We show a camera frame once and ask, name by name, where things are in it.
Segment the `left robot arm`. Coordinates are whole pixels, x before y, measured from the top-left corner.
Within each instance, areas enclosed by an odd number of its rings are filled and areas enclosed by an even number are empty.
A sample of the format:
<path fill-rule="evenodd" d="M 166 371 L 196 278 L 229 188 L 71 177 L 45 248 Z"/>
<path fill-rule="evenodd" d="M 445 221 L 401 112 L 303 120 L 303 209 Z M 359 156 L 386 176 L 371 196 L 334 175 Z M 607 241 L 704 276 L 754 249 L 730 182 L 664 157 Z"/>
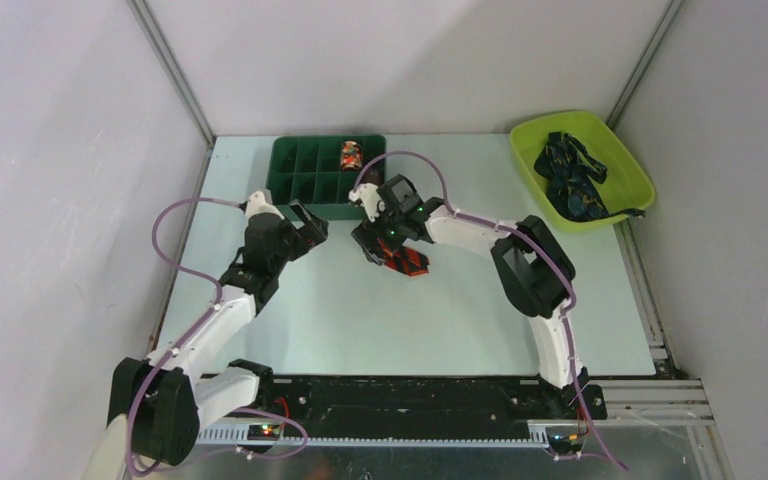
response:
<path fill-rule="evenodd" d="M 220 277 L 199 275 L 214 288 L 205 311 L 177 339 L 143 359 L 123 359 L 114 371 L 108 419 L 125 422 L 124 465 L 133 477 L 182 465 L 198 436 L 230 413 L 274 425 L 289 420 L 270 367 L 237 359 L 216 376 L 202 376 L 274 296 L 286 265 L 328 239 L 329 224 L 293 200 L 301 221 L 294 226 L 262 191 L 237 207 L 247 221 L 244 243 Z"/>

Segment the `orange navy striped tie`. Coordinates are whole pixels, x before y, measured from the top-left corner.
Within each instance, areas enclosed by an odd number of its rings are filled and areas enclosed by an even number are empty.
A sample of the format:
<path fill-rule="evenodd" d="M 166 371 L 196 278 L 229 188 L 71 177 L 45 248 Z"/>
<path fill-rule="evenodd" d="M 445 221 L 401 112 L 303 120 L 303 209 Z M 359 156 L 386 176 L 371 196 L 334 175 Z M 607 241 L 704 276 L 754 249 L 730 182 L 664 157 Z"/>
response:
<path fill-rule="evenodd" d="M 383 254 L 385 267 L 409 277 L 429 273 L 430 261 L 421 252 L 405 246 L 391 248 L 382 240 L 378 240 L 378 246 Z"/>

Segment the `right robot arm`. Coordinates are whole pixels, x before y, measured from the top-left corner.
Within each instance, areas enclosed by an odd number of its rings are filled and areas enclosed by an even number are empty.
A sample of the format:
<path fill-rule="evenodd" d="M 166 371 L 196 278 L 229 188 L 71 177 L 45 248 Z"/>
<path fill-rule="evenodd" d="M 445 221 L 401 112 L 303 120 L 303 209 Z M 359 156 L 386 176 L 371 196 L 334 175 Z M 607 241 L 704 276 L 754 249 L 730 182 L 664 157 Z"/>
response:
<path fill-rule="evenodd" d="M 467 214 L 444 198 L 422 200 L 402 175 L 381 185 L 358 183 L 348 199 L 364 212 L 352 237 L 376 265 L 407 276 L 428 273 L 429 258 L 407 247 L 408 240 L 454 246 L 490 259 L 507 300 L 531 326 L 543 408 L 553 418 L 576 414 L 592 420 L 600 396 L 588 387 L 569 321 L 576 271 L 541 219 L 493 221 Z"/>

